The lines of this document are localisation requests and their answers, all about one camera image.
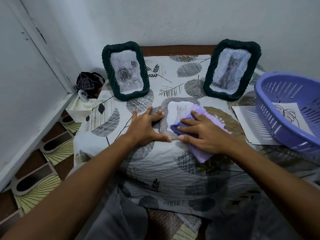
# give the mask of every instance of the bedsheet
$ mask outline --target bedsheet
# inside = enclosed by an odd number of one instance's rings
[[[199,163],[188,147],[178,141],[170,125],[193,104],[224,123],[241,140],[245,136],[231,106],[254,105],[254,83],[264,70],[257,65],[245,94],[226,102],[206,96],[203,83],[210,55],[145,57],[150,90],[144,97],[122,102],[114,98],[106,80],[96,107],[74,137],[74,164],[88,161],[124,134],[132,110],[152,113],[162,109],[165,117],[153,124],[159,133],[172,136],[171,143],[151,142],[133,150],[120,166],[116,180],[123,193],[140,206],[194,214],[205,218],[234,214],[246,206],[261,189],[225,155],[214,155]],[[284,146],[252,145],[270,160],[299,177],[317,177],[319,158],[306,157]]]

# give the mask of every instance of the grey pants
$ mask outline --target grey pants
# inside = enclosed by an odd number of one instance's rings
[[[69,175],[82,165],[84,163],[74,167]],[[146,209],[131,202],[119,187],[111,182],[75,239],[144,239],[147,228]]]

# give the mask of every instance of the plastic basket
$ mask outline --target plastic basket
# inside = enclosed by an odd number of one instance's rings
[[[320,82],[286,72],[267,72],[254,86],[256,111],[275,139],[301,153],[320,152]],[[291,124],[272,103],[297,103],[311,135]]]

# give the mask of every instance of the twisted rope frame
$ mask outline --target twisted rope frame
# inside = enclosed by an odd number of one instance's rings
[[[240,79],[240,83],[237,91],[233,94],[227,94],[226,92],[213,91],[210,88],[210,85],[214,77],[214,71],[218,66],[219,56],[225,48],[230,48],[234,50],[238,50],[238,49],[247,50],[251,54],[251,57],[248,60],[247,69]],[[260,56],[261,56],[261,48],[260,48],[260,45],[257,44],[256,42],[253,42],[253,41],[242,42],[242,41],[229,40],[229,39],[222,40],[214,49],[213,54],[211,56],[210,65],[208,67],[208,71],[206,73],[205,81],[203,84],[204,92],[210,97],[219,98],[226,101],[237,100],[244,94],[251,80],[251,77],[254,73],[254,69],[256,68],[256,65],[258,63]]]
[[[139,62],[139,65],[140,65],[140,75],[141,75],[141,78],[143,81],[143,89],[141,91],[135,91],[130,94],[122,94],[120,92],[120,87],[119,87],[119,84],[117,83],[117,80],[115,77],[115,70],[113,69],[113,67],[111,65],[111,61],[110,61],[112,53],[121,52],[121,51],[125,51],[125,50],[131,50],[131,51],[136,52],[136,57]],[[148,77],[147,69],[146,69],[146,63],[143,58],[142,50],[136,42],[129,41],[129,42],[126,42],[123,44],[106,45],[102,51],[102,62],[103,62],[104,69],[106,70],[106,72],[108,74],[108,79],[109,79],[112,91],[114,93],[114,96],[118,100],[128,101],[130,99],[143,97],[148,93],[149,88],[150,88],[150,84],[149,84],[149,77]]]

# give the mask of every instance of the drawstring bag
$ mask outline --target drawstring bag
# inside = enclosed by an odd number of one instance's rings
[[[74,88],[77,92],[80,89],[85,90],[89,99],[97,99],[99,95],[98,90],[104,83],[105,80],[97,72],[81,72],[77,78],[77,84]]]

